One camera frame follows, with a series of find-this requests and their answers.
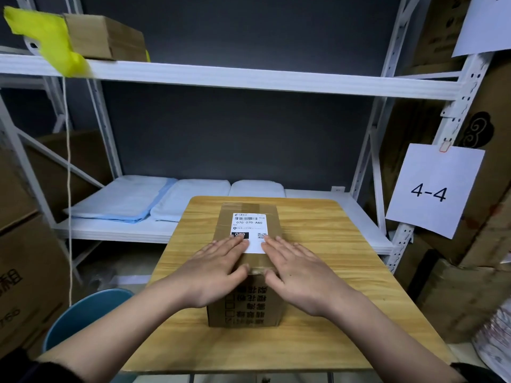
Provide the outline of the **person's left forearm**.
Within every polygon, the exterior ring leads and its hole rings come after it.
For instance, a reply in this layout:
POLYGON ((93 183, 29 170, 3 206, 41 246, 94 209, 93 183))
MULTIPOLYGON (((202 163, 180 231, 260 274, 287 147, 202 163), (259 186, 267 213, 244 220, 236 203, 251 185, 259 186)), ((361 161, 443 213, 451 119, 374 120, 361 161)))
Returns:
POLYGON ((81 383, 107 383, 171 315, 211 303, 208 289, 185 279, 162 279, 38 358, 81 383))

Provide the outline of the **cardboard box with cloud print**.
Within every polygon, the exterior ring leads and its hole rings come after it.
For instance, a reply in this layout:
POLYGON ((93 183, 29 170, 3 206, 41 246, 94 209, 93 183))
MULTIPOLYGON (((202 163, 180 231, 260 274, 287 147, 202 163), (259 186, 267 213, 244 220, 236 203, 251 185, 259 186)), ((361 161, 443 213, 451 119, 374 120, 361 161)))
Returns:
POLYGON ((422 238, 454 266, 498 267, 511 251, 511 50, 493 57, 455 145, 484 158, 453 239, 422 238))

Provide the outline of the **square white paper sign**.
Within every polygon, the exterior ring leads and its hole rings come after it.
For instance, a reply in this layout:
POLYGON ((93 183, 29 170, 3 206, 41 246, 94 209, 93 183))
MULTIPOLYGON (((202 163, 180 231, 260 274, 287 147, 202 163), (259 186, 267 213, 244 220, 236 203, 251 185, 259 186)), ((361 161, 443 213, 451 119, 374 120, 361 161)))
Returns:
POLYGON ((411 143, 386 219, 452 239, 484 154, 482 149, 411 143))

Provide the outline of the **worn brown cardboard box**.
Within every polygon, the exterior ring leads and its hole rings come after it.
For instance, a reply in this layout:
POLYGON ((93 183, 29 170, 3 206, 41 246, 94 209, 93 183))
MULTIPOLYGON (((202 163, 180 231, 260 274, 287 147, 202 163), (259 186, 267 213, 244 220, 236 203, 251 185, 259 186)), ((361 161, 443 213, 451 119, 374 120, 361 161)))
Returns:
POLYGON ((439 258, 431 266, 415 304, 445 343, 468 342, 511 297, 511 263, 461 268, 439 258))

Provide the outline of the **small white folded packet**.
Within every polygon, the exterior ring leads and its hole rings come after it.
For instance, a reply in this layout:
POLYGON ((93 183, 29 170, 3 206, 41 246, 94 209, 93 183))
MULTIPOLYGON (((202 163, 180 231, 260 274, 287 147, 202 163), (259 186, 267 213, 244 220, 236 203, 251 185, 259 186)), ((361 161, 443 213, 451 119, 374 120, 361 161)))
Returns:
POLYGON ((268 180, 239 180, 231 185, 229 197, 285 198, 284 186, 268 180))

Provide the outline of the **taped cardboard parcel box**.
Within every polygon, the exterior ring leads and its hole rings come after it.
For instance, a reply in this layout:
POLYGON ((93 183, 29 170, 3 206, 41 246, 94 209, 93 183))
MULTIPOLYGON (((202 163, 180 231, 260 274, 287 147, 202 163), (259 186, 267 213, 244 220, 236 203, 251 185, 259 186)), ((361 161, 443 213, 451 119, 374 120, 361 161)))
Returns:
MULTIPOLYGON (((214 240, 230 234, 233 213, 263 213, 267 216, 268 236, 283 237, 276 205, 223 203, 214 240)), ((265 283, 264 272, 274 269, 267 254, 243 253, 237 265, 248 264, 250 275, 232 292, 207 307, 209 327, 249 328, 278 326, 285 308, 284 300, 265 283)))

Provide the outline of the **small plain cardboard box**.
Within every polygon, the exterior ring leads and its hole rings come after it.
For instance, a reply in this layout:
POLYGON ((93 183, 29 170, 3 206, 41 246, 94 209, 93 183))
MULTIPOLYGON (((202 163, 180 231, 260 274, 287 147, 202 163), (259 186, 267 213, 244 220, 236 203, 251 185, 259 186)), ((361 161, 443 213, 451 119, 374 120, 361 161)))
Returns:
POLYGON ((150 62, 144 35, 100 15, 64 14, 72 50, 86 59, 150 62))

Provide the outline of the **light blue folded cloth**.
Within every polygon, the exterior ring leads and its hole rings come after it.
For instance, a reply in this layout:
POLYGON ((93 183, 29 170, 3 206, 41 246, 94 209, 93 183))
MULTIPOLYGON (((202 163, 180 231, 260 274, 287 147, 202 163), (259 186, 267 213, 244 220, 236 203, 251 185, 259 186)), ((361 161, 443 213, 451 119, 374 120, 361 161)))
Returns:
POLYGON ((72 218, 139 223, 177 181, 175 178, 122 176, 63 211, 72 218))

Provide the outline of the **white metal shelving rack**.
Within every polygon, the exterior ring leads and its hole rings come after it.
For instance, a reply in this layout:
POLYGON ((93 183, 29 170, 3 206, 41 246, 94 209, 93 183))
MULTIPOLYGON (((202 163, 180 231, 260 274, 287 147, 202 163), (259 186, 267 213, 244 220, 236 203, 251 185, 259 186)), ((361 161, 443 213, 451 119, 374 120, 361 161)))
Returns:
MULTIPOLYGON (((439 145, 446 138, 452 139, 453 145, 495 54, 484 52, 468 55, 460 71, 395 77, 410 18, 419 1, 400 0, 381 76, 88 60, 91 74, 86 82, 113 177, 121 176, 122 169, 99 81, 374 96, 349 194, 306 190, 291 190, 289 193, 296 197, 301 194, 318 199, 322 195, 323 198, 337 200, 394 274, 407 245, 413 239, 414 226, 400 223, 390 239, 387 238, 379 138, 385 133, 386 122, 383 115, 386 109, 390 108, 388 100, 392 97, 445 101, 441 113, 442 121, 432 143, 439 145)), ((170 240, 177 224, 155 221, 152 218, 133 225, 125 224, 124 227, 121 227, 120 222, 96 219, 67 219, 57 223, 22 141, 27 141, 42 154, 67 168, 68 196, 71 195, 71 172, 98 188, 103 185, 72 165, 70 159, 65 160, 17 128, 0 96, 0 145, 13 153, 37 205, 50 228, 58 233, 65 252, 66 238, 96 240, 93 249, 101 241, 166 244, 170 240)))

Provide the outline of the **white printed plastic bag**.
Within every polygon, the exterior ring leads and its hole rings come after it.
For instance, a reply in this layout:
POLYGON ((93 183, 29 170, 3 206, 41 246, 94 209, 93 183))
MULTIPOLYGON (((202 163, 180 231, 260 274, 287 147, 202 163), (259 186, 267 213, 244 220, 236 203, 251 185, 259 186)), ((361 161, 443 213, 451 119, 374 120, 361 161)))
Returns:
POLYGON ((472 344, 486 366, 511 383, 511 297, 478 330, 472 344))

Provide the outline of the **person's right forearm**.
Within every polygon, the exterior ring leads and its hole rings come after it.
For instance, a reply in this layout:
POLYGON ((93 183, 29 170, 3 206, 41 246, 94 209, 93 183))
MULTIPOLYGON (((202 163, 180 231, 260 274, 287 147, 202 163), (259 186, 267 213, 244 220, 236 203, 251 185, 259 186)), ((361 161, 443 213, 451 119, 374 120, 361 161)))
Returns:
POLYGON ((384 383, 468 383, 360 292, 322 298, 315 313, 348 336, 384 383))

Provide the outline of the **person's right hand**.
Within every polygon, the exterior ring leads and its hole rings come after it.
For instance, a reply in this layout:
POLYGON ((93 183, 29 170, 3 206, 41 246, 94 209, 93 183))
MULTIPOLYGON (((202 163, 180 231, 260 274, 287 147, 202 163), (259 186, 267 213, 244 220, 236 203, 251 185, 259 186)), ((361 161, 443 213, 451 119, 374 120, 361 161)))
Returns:
MULTIPOLYGON (((261 244, 270 261, 271 239, 266 235, 261 244)), ((298 244, 288 243, 294 249, 298 244)), ((273 271, 290 290, 290 301, 286 302, 309 315, 329 318, 336 309, 343 308, 356 296, 356 291, 324 261, 323 264, 301 264, 297 271, 278 271, 273 267, 273 271)))

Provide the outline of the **cardboard box with black print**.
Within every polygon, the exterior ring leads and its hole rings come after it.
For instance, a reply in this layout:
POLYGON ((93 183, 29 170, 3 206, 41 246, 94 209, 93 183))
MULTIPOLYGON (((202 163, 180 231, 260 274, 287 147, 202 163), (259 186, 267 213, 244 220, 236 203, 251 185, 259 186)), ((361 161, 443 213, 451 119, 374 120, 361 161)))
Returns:
POLYGON ((460 69, 466 56, 453 56, 471 0, 431 0, 410 68, 460 69))

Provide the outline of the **white shipping label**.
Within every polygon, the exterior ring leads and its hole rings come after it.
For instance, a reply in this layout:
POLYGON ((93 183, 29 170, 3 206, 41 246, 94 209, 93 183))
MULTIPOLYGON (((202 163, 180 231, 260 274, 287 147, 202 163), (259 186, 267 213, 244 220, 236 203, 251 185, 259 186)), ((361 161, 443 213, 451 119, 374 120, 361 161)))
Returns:
POLYGON ((268 235, 267 216, 263 213, 233 213, 230 234, 243 235, 249 241, 245 253, 264 254, 261 244, 268 235))

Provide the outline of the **blue round stool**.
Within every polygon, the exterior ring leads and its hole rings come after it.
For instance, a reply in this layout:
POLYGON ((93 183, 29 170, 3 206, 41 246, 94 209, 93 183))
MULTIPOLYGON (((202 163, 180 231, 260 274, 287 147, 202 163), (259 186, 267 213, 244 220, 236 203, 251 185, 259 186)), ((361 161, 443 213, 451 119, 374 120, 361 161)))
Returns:
POLYGON ((91 323, 99 320, 134 296, 127 289, 105 289, 84 297, 70 306, 53 323, 42 344, 42 352, 54 348, 91 323))

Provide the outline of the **person's left hand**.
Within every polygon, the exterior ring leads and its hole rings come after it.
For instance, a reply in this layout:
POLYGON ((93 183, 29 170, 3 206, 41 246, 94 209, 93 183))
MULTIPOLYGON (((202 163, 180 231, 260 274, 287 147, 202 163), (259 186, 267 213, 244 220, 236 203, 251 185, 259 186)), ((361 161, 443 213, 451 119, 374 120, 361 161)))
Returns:
MULTIPOLYGON (((248 244, 249 241, 245 239, 245 250, 248 248, 248 244)), ((240 266, 237 265, 237 262, 231 265, 220 259, 216 263, 200 263, 196 260, 196 254, 193 254, 171 276, 172 288, 176 296, 179 296, 180 308, 203 308, 229 294, 230 292, 227 292, 225 288, 225 281, 227 275, 240 266)))

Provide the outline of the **large printed cardboard box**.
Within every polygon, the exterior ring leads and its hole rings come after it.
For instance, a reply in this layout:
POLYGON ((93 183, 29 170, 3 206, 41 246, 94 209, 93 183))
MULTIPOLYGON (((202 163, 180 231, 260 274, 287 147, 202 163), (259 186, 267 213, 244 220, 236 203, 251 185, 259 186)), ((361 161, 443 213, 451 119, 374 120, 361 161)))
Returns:
POLYGON ((0 230, 0 358, 17 348, 41 354, 69 307, 69 281, 68 255, 39 212, 0 230))

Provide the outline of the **white paper sheet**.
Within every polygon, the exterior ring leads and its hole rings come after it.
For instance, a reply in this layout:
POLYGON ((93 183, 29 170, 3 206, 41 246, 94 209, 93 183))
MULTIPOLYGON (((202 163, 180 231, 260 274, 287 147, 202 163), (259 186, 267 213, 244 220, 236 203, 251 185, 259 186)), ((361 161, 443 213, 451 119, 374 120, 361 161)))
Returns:
POLYGON ((471 0, 452 57, 511 49, 511 0, 471 0))

